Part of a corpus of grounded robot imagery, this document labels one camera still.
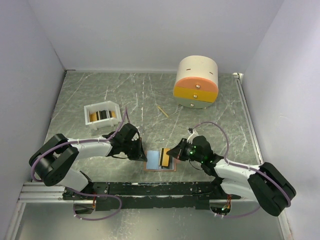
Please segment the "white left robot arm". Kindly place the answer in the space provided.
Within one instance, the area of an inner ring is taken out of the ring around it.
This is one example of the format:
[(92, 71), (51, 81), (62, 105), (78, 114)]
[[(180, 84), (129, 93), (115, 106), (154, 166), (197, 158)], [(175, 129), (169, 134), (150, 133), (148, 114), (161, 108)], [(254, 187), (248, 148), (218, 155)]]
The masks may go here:
[(74, 162), (92, 157), (116, 158), (120, 153), (131, 161), (147, 161), (140, 133), (130, 123), (98, 138), (76, 140), (58, 133), (33, 154), (29, 165), (31, 175), (38, 175), (38, 181), (47, 187), (62, 185), (86, 200), (95, 192), (94, 183), (81, 170), (72, 169)]

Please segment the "white card storage box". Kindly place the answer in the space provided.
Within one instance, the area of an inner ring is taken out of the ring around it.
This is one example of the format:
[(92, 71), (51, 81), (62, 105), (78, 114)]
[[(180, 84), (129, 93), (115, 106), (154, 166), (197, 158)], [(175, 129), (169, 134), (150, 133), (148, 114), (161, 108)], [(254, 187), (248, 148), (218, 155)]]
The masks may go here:
[(92, 130), (114, 127), (122, 121), (120, 106), (115, 102), (104, 101), (83, 108), (85, 125)]

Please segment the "pink leather card holder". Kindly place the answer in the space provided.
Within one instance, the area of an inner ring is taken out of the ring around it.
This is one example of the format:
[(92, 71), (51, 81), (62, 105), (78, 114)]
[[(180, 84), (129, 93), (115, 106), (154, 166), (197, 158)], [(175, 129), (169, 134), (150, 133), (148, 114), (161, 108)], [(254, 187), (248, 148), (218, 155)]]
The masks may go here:
[(176, 161), (167, 152), (169, 148), (162, 148), (160, 151), (148, 150), (147, 162), (144, 163), (144, 171), (147, 172), (175, 172)]

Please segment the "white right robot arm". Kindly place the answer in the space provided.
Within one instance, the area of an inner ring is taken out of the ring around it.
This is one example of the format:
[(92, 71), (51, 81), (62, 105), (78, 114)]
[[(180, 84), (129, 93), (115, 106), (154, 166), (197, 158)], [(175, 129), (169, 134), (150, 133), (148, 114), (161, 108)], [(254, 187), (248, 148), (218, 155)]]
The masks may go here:
[(244, 197), (258, 203), (269, 215), (277, 217), (291, 206), (297, 194), (273, 164), (248, 165), (227, 160), (214, 153), (202, 135), (192, 141), (183, 138), (166, 154), (176, 160), (198, 162), (202, 170), (214, 178), (209, 190), (199, 192), (202, 196), (214, 195), (218, 199)]

